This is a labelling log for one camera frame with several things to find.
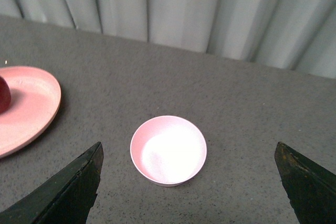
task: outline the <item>red fruit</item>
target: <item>red fruit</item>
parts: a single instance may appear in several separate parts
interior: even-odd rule
[[[6,111],[11,103],[11,95],[7,82],[0,76],[0,113]]]

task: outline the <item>curtain fold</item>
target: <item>curtain fold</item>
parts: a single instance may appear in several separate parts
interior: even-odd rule
[[[0,14],[336,78],[336,0],[0,0]]]

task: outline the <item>pink plate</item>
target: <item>pink plate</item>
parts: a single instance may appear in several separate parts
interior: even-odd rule
[[[61,100],[59,83],[33,67],[0,68],[11,90],[9,109],[0,114],[0,157],[36,139],[54,119]]]
[[[177,186],[194,177],[206,158],[200,130],[172,115],[152,118],[133,135],[131,157],[138,171],[160,186]]]

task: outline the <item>small round bowl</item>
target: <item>small round bowl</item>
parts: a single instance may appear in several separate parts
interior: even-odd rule
[[[160,186],[194,177],[206,158],[200,130],[186,119],[164,115],[143,123],[133,135],[131,157],[138,171]]]

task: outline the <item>gray table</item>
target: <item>gray table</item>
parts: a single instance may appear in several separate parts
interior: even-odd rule
[[[335,80],[0,16],[0,67],[17,65],[52,73],[62,100],[37,140],[0,159],[0,210],[97,141],[87,223],[298,223],[279,141],[336,173]],[[203,169],[173,188],[146,180],[129,154],[138,126],[166,114],[197,125],[208,148]]]

